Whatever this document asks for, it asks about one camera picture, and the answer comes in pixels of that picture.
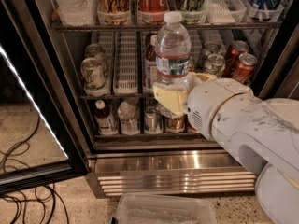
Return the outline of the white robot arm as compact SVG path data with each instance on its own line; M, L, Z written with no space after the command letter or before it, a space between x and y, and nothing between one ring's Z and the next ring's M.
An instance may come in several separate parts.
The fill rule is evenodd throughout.
M155 83L158 103L258 176L255 195L275 224L299 223L299 101L261 100L231 78L190 73L191 86Z

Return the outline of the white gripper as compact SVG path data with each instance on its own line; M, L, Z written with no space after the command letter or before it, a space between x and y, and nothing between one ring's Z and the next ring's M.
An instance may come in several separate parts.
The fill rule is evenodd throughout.
M191 126L205 139L212 141L211 125L218 110L234 96L253 94L253 91L234 79L216 79L215 75L207 73L190 72L188 78L192 90L190 94L177 86L153 84L153 94L159 103L160 113L169 118L182 117L187 106L186 112Z

